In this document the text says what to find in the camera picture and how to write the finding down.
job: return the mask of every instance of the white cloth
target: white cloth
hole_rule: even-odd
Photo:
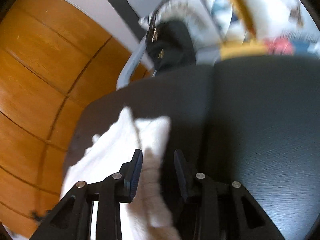
[[[68,169],[60,197],[79,180],[90,184],[118,172],[121,165],[129,162],[135,149],[139,148],[143,152],[143,164],[136,196],[131,204],[120,203],[122,238],[179,240],[159,184],[159,169],[169,138],[170,124],[170,119],[165,116],[134,121],[130,108],[125,107],[118,121],[101,137],[94,136],[93,146],[86,150],[77,164]],[[95,239],[95,234],[91,234],[91,239]]]

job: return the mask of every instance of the white blanket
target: white blanket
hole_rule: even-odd
[[[60,197],[79,180],[90,184],[118,172],[123,163],[131,160],[135,149],[141,149],[143,164],[136,197],[131,204],[120,203],[122,238],[179,240],[159,184],[159,169],[169,138],[170,124],[170,119],[165,116],[134,121],[131,110],[125,107],[118,121],[101,137],[94,136],[93,146],[86,150],[76,165],[68,169]],[[97,205],[93,209],[93,225],[96,216]],[[91,239],[95,239],[95,228],[91,232]]]

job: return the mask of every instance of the floor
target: floor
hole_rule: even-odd
[[[59,200],[83,109],[115,90],[130,53],[64,0],[17,0],[0,24],[0,220],[30,237]],[[132,80],[143,78],[140,65]]]

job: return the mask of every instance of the metal screw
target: metal screw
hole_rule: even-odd
[[[121,179],[122,174],[119,173],[119,172],[117,172],[117,173],[112,174],[112,177],[113,177],[114,179]]]
[[[240,188],[241,187],[241,183],[239,181],[234,181],[232,183],[232,186],[235,187],[235,188]]]
[[[204,179],[204,178],[205,178],[205,175],[204,175],[203,173],[201,173],[201,172],[198,172],[198,173],[196,174],[196,178],[197,178],[197,179]]]
[[[78,181],[78,182],[76,183],[76,186],[77,186],[78,188],[82,188],[82,187],[84,187],[84,185],[85,185],[85,181],[83,181],[83,180]]]

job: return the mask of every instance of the black bag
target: black bag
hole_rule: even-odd
[[[196,63],[196,54],[186,25],[182,21],[161,23],[147,39],[147,52],[154,68],[165,71]]]

